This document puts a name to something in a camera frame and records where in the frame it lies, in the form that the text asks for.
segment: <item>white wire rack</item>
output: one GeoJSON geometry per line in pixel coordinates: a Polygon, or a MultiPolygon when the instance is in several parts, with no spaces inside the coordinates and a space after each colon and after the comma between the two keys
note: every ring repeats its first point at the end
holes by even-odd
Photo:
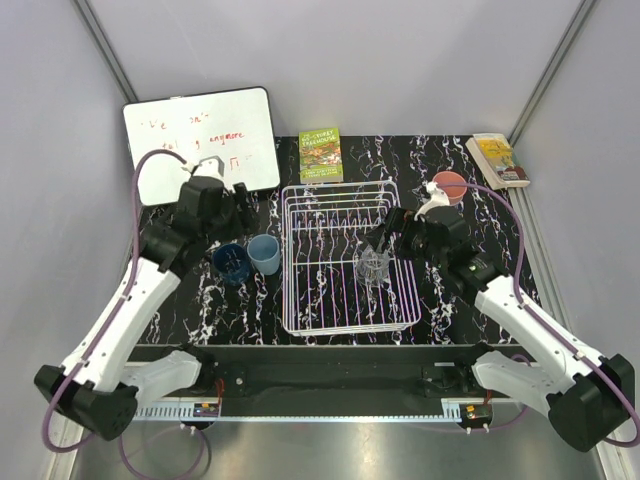
{"type": "Polygon", "coordinates": [[[403,330],[420,320],[410,262],[389,251],[382,286],[356,281],[365,234],[398,206],[391,181],[295,185],[282,191],[283,318],[297,336],[403,330]]]}

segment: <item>book cover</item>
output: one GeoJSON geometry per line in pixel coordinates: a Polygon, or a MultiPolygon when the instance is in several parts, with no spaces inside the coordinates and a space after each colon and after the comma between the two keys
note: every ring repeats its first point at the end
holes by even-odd
{"type": "Polygon", "coordinates": [[[504,135],[482,133],[474,135],[473,138],[493,171],[504,182],[529,180],[524,168],[518,164],[516,155],[504,135]]]}
{"type": "Polygon", "coordinates": [[[342,182],[340,132],[337,128],[300,133],[300,182],[342,182]]]}

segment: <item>orange cup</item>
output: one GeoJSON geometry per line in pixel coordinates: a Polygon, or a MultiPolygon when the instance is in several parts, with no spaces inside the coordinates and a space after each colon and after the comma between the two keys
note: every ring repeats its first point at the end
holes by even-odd
{"type": "Polygon", "coordinates": [[[443,172],[438,172],[433,177],[433,181],[438,184],[438,186],[444,190],[444,193],[449,197],[449,202],[451,205],[455,205],[462,200],[464,194],[467,193],[467,187],[443,187],[441,185],[447,185],[450,183],[467,183],[467,181],[460,175],[450,170],[445,170],[443,172]]]}

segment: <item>blue cup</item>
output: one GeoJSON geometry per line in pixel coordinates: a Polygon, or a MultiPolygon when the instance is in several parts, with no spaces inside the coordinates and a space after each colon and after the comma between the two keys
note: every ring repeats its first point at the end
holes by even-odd
{"type": "Polygon", "coordinates": [[[251,265],[247,252],[237,243],[223,245],[213,254],[213,266],[227,285],[237,287],[247,281],[251,265]]]}
{"type": "Polygon", "coordinates": [[[256,235],[249,242],[247,253],[251,263],[263,275],[273,275],[280,268],[280,243],[271,235],[256,235]]]}

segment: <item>gray wall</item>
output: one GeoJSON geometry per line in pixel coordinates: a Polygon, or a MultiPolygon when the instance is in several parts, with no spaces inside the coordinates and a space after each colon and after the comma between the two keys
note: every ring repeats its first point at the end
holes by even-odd
{"type": "Polygon", "coordinates": [[[130,231],[123,98],[69,0],[0,4],[0,464],[33,479],[45,401],[33,386],[86,334],[130,231]]]}
{"type": "Polygon", "coordinates": [[[571,325],[640,372],[638,18],[637,0],[599,3],[516,151],[571,325]]]}
{"type": "Polygon", "coordinates": [[[90,0],[141,99],[263,85],[276,134],[508,133],[578,0],[90,0]]]}

